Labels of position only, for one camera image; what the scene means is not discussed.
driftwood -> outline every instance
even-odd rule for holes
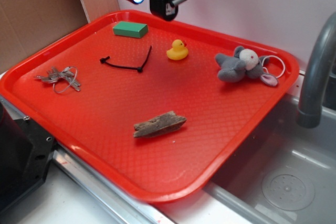
[[[159,115],[147,122],[137,123],[134,125],[134,137],[154,137],[162,134],[177,131],[187,121],[183,116],[176,115],[170,111]]]

sink basin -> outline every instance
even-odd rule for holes
[[[281,99],[207,187],[252,223],[336,223],[336,114],[304,129],[297,104]]]

sink drain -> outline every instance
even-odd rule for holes
[[[315,190],[311,180],[289,168],[269,173],[262,184],[265,198],[282,210],[301,210],[314,200]]]

white wall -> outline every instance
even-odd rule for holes
[[[120,9],[149,11],[148,0]],[[315,40],[336,0],[188,0],[176,20],[285,50],[305,70]]]

green sponge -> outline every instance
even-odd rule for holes
[[[148,26],[146,24],[120,21],[114,26],[113,32],[115,35],[142,38],[148,32]]]

